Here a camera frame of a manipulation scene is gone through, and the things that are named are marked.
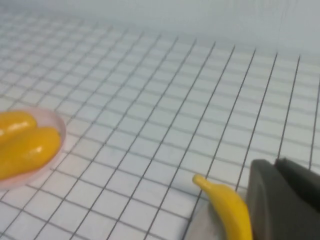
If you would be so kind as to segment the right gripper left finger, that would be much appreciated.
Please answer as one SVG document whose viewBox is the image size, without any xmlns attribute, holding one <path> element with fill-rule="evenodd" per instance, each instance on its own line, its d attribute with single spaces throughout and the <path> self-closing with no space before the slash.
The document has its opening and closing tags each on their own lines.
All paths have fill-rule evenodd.
<svg viewBox="0 0 320 240">
<path fill-rule="evenodd" d="M 320 238 L 320 210 L 293 191 L 275 163 L 265 159 L 252 161 L 246 203 L 256 240 Z"/>
</svg>

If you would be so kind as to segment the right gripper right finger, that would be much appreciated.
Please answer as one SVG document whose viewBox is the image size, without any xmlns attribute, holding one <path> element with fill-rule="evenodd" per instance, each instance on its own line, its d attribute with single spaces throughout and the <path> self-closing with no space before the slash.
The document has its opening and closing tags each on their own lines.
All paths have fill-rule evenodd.
<svg viewBox="0 0 320 240">
<path fill-rule="evenodd" d="M 293 191 L 315 210 L 320 209 L 320 175 L 287 158 L 274 163 Z"/>
</svg>

